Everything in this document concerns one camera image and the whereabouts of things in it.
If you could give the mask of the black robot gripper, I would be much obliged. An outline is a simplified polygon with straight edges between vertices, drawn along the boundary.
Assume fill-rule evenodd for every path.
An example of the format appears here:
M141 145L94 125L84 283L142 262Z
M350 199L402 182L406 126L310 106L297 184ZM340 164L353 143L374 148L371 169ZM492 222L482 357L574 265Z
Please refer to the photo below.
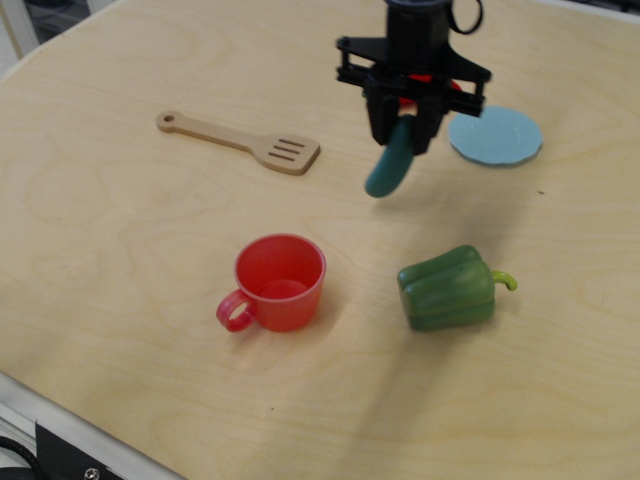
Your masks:
M371 134L379 145L389 142L399 118L400 97L416 101L414 154L428 150L448 111L481 114L491 72L462 57L449 43L452 33L471 35L480 28L484 6L482 2L477 6L475 22L461 28L452 1L388 1L384 36L337 40L341 52L337 79L364 88ZM433 80L415 81L411 74L428 74ZM451 88L451 80L462 90Z

